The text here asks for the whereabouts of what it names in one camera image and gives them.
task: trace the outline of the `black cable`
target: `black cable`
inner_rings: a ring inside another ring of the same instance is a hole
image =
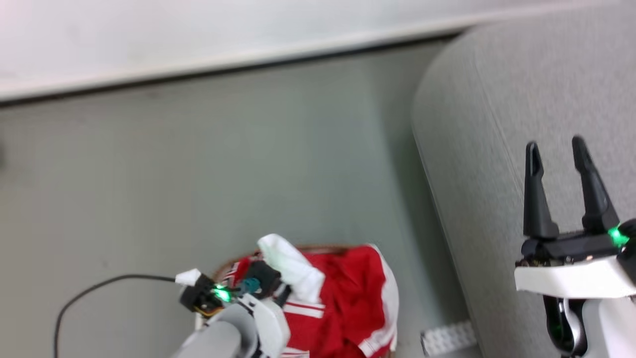
[[[62,309],[60,310],[60,313],[57,315],[57,321],[55,322],[55,332],[53,334],[53,358],[59,358],[60,326],[62,325],[62,317],[64,316],[64,313],[66,312],[66,310],[68,310],[73,303],[77,302],[80,298],[93,292],[94,290],[97,290],[100,287],[106,286],[109,283],[126,280],[128,278],[139,278],[143,280],[156,280],[156,281],[166,281],[166,282],[173,282],[173,283],[175,279],[174,277],[155,276],[155,275],[135,275],[135,274],[121,275],[121,276],[113,277],[110,280],[100,282],[97,285],[93,285],[85,289],[84,291],[80,292],[75,297],[73,297],[67,304],[65,304],[64,307],[62,307]]]

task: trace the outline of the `red cloth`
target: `red cloth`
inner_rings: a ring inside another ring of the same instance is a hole
[[[282,356],[377,358],[386,354],[396,338],[398,289],[377,248],[365,245],[344,255],[305,257],[325,274],[321,304],[290,298],[283,307],[291,337]],[[251,260],[242,259],[227,278],[238,283]]]

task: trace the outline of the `white connector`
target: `white connector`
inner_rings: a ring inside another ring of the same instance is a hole
[[[197,269],[191,269],[175,276],[174,281],[179,285],[194,287],[199,277],[201,277],[201,271]]]

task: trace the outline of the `white cloth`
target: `white cloth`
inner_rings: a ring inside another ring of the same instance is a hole
[[[292,288],[292,298],[307,303],[320,303],[324,273],[283,237],[269,234],[258,240],[263,260],[280,272],[281,280]]]

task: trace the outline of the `wicker basket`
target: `wicker basket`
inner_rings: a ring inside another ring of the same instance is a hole
[[[301,252],[305,252],[307,254],[333,254],[333,255],[343,255],[350,249],[350,246],[345,245],[305,245],[305,246],[297,246],[296,247]],[[216,282],[220,282],[225,274],[230,270],[230,267],[234,262],[241,260],[243,257],[247,255],[243,255],[242,257],[237,257],[236,259],[230,260],[226,262],[224,265],[219,267],[213,274],[212,279]],[[395,358],[395,352],[387,353],[383,358]]]

